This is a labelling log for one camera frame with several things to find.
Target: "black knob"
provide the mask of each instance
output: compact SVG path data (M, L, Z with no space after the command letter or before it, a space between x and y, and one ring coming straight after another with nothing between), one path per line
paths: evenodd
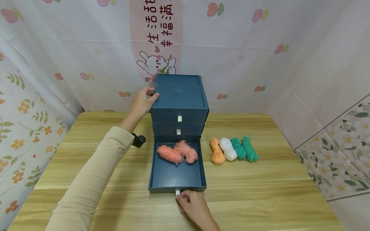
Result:
M144 136L137 136L135 133L132 133L134 135L134 142L132 143L133 146L140 148L145 142L146 138Z

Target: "floral wallpaper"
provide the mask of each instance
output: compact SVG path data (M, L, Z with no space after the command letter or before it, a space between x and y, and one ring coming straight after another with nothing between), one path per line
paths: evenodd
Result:
M369 113L370 96L295 150L327 200L370 189Z
M0 230L10 226L68 127L0 51Z

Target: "wooden table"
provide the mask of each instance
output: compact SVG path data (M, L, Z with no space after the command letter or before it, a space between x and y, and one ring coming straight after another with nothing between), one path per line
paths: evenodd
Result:
M20 210L9 231L44 230L68 186L107 131L125 113L85 112ZM147 142L132 147L99 202L92 231L196 230L180 214L174 194L150 194L153 130L148 114L135 129ZM252 137L260 159L211 162L209 140ZM222 230L344 230L272 118L265 114L210 114L202 138L208 188L204 197Z

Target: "cartoon bunny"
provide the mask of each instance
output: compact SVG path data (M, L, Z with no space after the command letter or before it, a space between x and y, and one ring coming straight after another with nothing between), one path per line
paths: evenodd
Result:
M142 61L137 61L137 64L144 69L148 74L154 75L156 73L167 73L176 74L175 62L176 59L170 57L168 60L165 60L162 56L148 56L145 52L140 52L141 57L145 60L145 63Z

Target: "hand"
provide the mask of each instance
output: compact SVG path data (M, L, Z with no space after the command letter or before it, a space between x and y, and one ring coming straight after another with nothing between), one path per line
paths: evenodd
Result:
M159 93L153 95L155 88L150 88L148 86L144 87L134 95L134 100L132 101L131 109L129 114L136 115L140 118L145 116L155 101L159 97Z
M148 86L144 87L134 95L131 109L127 114L126 118L121 122L120 127L132 133L140 122L143 116L145 116L151 109L154 102L158 99L159 93L153 95L154 88Z
M185 190L177 195L176 199L181 205L181 213L185 212L202 231L220 231L207 202L200 193Z

